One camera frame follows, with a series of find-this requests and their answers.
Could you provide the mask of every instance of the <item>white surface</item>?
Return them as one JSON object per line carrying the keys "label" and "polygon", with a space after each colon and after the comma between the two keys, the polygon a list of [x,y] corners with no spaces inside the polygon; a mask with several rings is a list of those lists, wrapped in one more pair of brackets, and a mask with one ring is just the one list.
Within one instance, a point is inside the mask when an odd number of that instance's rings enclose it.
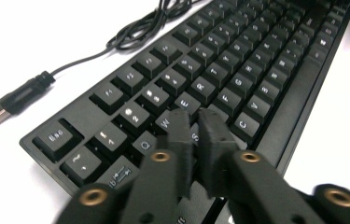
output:
{"label": "white surface", "polygon": [[[0,97],[44,70],[100,52],[117,30],[157,4],[157,0],[0,0]],[[70,197],[19,146],[19,140],[129,58],[116,54],[64,71],[49,94],[0,126],[0,223],[55,220]],[[350,188],[350,28],[286,180],[308,193],[321,183]]]}

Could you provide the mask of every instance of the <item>usb plug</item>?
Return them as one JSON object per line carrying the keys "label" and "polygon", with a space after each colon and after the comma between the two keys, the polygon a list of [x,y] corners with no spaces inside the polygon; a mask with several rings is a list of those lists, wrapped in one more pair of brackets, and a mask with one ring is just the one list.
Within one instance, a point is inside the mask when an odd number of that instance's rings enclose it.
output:
{"label": "usb plug", "polygon": [[12,115],[20,114],[28,105],[38,100],[55,82],[48,72],[29,79],[25,84],[0,99],[0,123]]}

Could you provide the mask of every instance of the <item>keyboard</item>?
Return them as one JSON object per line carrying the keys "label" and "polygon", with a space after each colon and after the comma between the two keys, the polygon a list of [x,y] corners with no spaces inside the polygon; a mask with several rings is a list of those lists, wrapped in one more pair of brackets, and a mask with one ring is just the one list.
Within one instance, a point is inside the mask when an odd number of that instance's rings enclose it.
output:
{"label": "keyboard", "polygon": [[[20,141],[70,195],[92,183],[133,181],[167,134],[169,112],[215,110],[240,149],[283,174],[350,20],[350,1],[216,0],[137,53]],[[208,199],[195,158],[177,223],[229,223]]]}

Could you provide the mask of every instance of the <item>usb cable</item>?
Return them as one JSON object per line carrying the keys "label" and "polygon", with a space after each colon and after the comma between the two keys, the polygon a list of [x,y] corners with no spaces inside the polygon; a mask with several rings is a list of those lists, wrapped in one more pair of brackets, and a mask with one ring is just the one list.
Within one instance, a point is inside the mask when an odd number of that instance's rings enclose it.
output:
{"label": "usb cable", "polygon": [[74,65],[99,58],[112,49],[130,50],[144,46],[167,21],[184,15],[192,8],[193,4],[200,1],[202,0],[160,0],[157,9],[122,28],[116,36],[107,42],[106,48],[102,52],[66,64],[51,73],[44,71],[29,79],[25,84],[0,99],[0,123],[12,115],[20,114],[27,106],[41,98],[49,90],[50,85],[55,82],[55,76],[58,73]]}

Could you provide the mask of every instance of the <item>function key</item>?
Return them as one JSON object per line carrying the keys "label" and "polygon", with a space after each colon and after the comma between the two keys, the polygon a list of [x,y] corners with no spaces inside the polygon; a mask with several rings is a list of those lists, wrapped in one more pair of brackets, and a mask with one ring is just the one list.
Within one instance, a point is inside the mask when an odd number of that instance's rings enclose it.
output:
{"label": "function key", "polygon": [[129,145],[128,136],[112,122],[108,122],[91,142],[111,160],[118,158]]}
{"label": "function key", "polygon": [[136,63],[133,65],[146,78],[152,79],[165,68],[160,59],[156,58],[149,52],[143,52],[138,55]]}
{"label": "function key", "polygon": [[130,184],[139,174],[139,169],[124,156],[120,156],[102,175],[96,180],[112,189],[120,189]]}
{"label": "function key", "polygon": [[82,186],[96,178],[94,173],[101,164],[102,161],[83,146],[69,157],[61,168],[78,186]]}
{"label": "function key", "polygon": [[113,82],[128,95],[135,95],[142,90],[148,81],[138,71],[131,67],[126,67],[116,72],[117,76]]}
{"label": "function key", "polygon": [[60,119],[39,133],[33,142],[51,161],[58,161],[81,140],[81,134]]}
{"label": "function key", "polygon": [[103,83],[90,98],[108,115],[112,115],[129,99],[129,96],[111,82]]}
{"label": "function key", "polygon": [[166,40],[162,40],[158,43],[151,53],[157,56],[166,65],[170,64],[181,55],[181,51]]}

